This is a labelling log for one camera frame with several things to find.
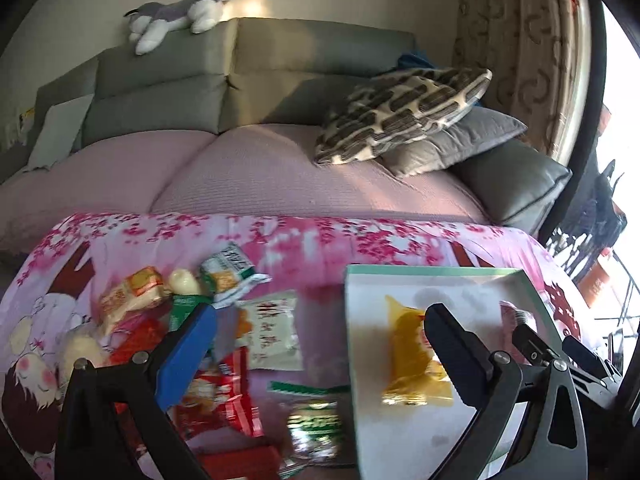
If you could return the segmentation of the green white cracker packet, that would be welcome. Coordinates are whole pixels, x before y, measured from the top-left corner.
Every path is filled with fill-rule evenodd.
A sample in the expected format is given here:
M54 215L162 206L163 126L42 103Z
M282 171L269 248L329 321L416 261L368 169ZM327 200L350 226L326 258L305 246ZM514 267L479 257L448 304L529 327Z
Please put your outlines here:
M232 242L205 259L198 272L217 310L230 307L258 285L271 281L271 276L258 272L241 247Z

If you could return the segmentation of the yellow snack packet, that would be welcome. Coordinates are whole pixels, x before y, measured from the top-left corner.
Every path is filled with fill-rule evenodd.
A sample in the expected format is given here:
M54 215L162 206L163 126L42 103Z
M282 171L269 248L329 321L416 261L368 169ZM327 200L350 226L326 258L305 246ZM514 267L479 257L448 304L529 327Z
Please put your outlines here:
M425 312L385 297L390 328L390 380L382 393L387 405L454 404L452 383L426 338Z

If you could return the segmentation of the orange bread packet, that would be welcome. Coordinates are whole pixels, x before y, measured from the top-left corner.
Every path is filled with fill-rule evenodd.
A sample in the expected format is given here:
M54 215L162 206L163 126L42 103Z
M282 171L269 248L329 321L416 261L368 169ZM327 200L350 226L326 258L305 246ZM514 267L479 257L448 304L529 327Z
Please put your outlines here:
M111 333L127 316L159 306L168 295L162 274L154 266L127 276L100 297L102 330Z

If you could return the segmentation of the grey pillow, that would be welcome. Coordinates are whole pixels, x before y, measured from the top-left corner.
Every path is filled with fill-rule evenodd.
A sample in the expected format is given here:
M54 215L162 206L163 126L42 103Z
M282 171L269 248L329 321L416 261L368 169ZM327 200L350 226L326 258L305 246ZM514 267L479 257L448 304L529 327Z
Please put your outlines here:
M396 178L412 177L445 170L526 131L524 122L512 116L474 106L452 126L430 134L424 140L393 148L378 160Z

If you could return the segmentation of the green snack packet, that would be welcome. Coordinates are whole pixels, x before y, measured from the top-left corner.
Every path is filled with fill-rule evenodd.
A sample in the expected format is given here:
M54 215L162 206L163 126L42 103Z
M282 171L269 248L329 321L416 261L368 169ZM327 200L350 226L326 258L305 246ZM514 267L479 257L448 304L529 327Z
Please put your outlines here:
M286 429L291 451L283 457L281 479L293 479L305 469L349 467L345 458L347 431L340 400L349 385L318 388L292 382L270 382L268 391L288 398Z

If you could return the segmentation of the cream round bun packet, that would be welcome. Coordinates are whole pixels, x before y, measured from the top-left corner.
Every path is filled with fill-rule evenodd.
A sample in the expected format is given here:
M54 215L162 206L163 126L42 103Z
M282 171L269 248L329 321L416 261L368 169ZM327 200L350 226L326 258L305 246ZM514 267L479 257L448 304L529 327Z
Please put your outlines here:
M200 282L188 269L173 270L169 274L166 283L174 295L198 296L203 293Z

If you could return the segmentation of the white snack packet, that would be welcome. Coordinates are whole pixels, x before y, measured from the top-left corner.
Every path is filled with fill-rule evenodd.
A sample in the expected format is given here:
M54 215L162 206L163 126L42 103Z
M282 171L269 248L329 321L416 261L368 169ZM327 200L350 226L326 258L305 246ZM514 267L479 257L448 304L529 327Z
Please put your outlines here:
M239 323L235 345L247 350L250 370L301 372L304 369L295 325L296 307L294 290L236 304Z

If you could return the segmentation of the mint green tray box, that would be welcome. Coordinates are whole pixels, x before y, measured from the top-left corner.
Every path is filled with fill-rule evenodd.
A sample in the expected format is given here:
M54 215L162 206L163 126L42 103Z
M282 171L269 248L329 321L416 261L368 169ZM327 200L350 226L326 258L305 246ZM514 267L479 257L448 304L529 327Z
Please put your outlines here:
M358 467L363 479L426 479L446 457L475 412L458 396L449 406L387 405L390 323L387 298L424 311L441 302L490 350L502 347L501 301L530 312L554 350L562 339L552 315L522 270L366 266L345 275L345 310Z

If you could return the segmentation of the patterned beige curtain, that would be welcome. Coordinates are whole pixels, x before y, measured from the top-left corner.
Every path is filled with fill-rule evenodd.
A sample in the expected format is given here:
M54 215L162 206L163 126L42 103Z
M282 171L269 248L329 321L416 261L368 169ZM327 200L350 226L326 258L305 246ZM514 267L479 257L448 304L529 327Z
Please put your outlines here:
M459 0L454 62L487 67L486 106L518 118L522 140L567 165L591 61L587 0Z

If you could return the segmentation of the light grey small cushion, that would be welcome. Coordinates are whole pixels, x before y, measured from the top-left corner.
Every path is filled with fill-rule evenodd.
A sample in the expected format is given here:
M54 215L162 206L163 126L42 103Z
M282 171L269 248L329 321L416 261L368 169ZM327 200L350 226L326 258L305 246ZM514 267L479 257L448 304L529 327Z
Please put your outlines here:
M72 152L93 100L93 93L53 105L47 111L27 169L50 169Z

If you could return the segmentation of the husky plush toy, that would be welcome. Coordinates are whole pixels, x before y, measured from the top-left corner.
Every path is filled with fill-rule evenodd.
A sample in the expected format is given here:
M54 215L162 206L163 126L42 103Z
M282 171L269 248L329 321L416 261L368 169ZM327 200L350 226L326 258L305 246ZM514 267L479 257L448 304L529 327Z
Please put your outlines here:
M124 14L128 21L129 41L137 56L154 51L168 32L189 29L194 35L208 32L224 15L230 0L180 0L174 3L143 3Z

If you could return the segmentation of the grey sofa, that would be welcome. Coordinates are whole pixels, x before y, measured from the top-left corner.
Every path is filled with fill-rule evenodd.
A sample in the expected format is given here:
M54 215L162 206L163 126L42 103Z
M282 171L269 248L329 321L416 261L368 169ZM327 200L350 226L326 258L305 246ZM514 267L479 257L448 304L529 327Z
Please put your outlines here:
M201 35L171 32L141 56L131 44L104 50L39 89L26 139L1 156L1 185L29 172L29 156L53 105L93 93L67 157L96 142L148 131L221 136L254 125L299 125L318 128L320 136L332 106L394 68L415 44L408 32L390 29L235 18ZM470 189L487 223L530 234L570 180L570 170L518 136L439 171Z

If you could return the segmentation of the red snack packet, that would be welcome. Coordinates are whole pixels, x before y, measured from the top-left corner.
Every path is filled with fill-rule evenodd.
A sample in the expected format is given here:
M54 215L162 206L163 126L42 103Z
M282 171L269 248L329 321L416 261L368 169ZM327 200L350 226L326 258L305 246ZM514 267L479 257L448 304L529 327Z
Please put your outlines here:
M196 372L174 407L174 422L184 440L226 427L250 438L264 435L250 397L247 358L248 349L239 347L215 366Z

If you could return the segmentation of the blue cloth behind pillows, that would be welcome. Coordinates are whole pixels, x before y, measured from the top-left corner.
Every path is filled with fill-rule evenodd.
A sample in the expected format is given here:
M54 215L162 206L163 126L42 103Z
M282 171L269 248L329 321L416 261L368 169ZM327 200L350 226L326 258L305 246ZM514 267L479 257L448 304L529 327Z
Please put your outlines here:
M431 62L427 56L420 51L411 51L403 53L397 60L396 68L398 70L410 70L410 68L426 68L434 70L436 65Z

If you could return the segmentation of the leopard pattern pillow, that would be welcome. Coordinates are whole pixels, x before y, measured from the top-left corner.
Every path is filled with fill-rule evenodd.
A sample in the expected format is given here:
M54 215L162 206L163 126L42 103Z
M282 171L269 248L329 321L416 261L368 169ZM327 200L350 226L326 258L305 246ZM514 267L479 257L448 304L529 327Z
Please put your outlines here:
M373 77L326 114L314 162L365 162L422 141L460 122L491 81L483 67L408 68Z

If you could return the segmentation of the pink cartoon tablecloth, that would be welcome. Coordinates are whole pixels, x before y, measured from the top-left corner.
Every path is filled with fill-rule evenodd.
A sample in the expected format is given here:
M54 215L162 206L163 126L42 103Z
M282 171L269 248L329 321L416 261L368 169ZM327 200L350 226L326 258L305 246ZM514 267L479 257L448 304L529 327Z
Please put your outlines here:
M232 214L73 214L46 229L1 300L1 456L4 478L19 466L53 474L62 406L58 348L93 322L100 297L146 266L195 270L229 243L270 282L258 295L293 289L304 375L334 385L346 374L338 322L350 264L476 266L526 273L561 335L588 347L599 337L577 287L523 231L442 221L252 217Z

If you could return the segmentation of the dark green wafer packet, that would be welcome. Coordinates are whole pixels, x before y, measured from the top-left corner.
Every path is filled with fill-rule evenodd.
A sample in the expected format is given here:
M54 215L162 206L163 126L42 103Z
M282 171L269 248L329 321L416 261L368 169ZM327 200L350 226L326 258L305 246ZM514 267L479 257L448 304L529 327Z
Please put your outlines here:
M175 332L200 304L210 304L210 298L203 295L175 294L172 296L171 304L168 330Z

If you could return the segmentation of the pink sofa seat cover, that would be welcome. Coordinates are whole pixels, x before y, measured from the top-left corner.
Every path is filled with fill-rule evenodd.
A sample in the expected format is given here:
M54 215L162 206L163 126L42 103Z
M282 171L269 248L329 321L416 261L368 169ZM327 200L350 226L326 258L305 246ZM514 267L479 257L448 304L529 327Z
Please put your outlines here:
M254 125L221 136L148 131L96 142L49 170L2 183L2 252L30 252L59 221L81 212L487 223L480 201L447 171L397 179L375 160L314 164L318 133Z

